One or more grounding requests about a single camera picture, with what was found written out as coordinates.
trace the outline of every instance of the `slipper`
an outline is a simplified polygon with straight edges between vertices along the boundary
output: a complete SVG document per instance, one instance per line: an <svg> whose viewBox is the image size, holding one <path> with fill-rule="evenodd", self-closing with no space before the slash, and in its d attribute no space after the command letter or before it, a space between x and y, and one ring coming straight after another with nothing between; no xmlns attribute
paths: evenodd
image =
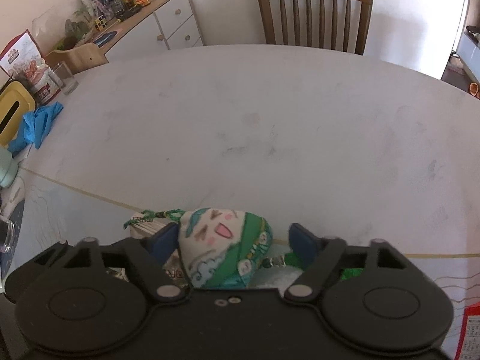
<svg viewBox="0 0 480 360"><path fill-rule="evenodd" d="M479 94L479 86L476 82L472 82L469 86L469 92L472 96L478 97Z"/></svg>

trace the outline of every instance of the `chair backrest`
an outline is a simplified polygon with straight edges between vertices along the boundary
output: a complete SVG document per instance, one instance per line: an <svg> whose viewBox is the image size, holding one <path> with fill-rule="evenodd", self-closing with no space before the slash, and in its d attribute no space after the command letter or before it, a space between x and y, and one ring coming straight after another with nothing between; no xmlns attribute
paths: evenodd
<svg viewBox="0 0 480 360"><path fill-rule="evenodd" d="M319 0L319 47L325 46L325 3L324 0ZM343 33L343 51L347 51L349 45L350 35L350 1L346 0L345 5L345 26ZM365 44L367 42L368 27L370 25L371 7L374 0L357 0L361 2L360 18L357 33L357 42L355 45L355 54L363 55ZM306 32L307 32L307 46L312 45L312 9L311 0L306 0ZM275 44L275 30L272 17L272 9L270 7L270 0L258 0L260 5L260 12L262 15L263 30L265 31L265 39L268 44ZM285 0L280 0L280 20L282 24L282 38L283 44L289 44L288 29L287 29L287 13L285 9ZM299 2L293 0L293 27L295 35L295 45L300 46L300 18L299 18ZM333 0L332 3L332 41L331 49L335 50L337 46L337 28L338 28L338 3Z"/></svg>

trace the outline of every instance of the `blue gripper pad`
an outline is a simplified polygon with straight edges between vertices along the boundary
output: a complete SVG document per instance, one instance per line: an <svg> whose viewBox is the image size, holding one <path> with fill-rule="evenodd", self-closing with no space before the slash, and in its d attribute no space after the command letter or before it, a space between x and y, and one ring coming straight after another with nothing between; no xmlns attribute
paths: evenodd
<svg viewBox="0 0 480 360"><path fill-rule="evenodd" d="M292 251L302 261L303 269L313 263L322 250L320 238L313 235L299 223L292 223L289 228L289 244Z"/></svg>
<svg viewBox="0 0 480 360"><path fill-rule="evenodd" d="M179 225L169 223L159 232L148 238L147 250L161 266L179 248Z"/></svg>

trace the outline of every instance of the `dark floor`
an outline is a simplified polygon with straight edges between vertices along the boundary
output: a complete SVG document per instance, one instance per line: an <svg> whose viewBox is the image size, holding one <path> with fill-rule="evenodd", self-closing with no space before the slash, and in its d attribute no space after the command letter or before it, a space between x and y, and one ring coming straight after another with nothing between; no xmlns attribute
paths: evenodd
<svg viewBox="0 0 480 360"><path fill-rule="evenodd" d="M442 81L449 83L465 92L469 91L472 80L467 76L465 71L458 66L453 65L450 61L443 72Z"/></svg>

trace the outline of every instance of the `glass cup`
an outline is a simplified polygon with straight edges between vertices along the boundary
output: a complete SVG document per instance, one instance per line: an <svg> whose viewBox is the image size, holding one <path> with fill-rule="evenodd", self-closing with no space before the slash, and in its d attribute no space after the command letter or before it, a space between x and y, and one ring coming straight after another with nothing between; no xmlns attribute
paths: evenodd
<svg viewBox="0 0 480 360"><path fill-rule="evenodd" d="M49 73L52 80L60 87L63 93L68 95L78 86L78 81L71 73L65 61L61 61L51 69Z"/></svg>
<svg viewBox="0 0 480 360"><path fill-rule="evenodd" d="M15 225L11 220L0 215L0 252L8 252L14 243Z"/></svg>

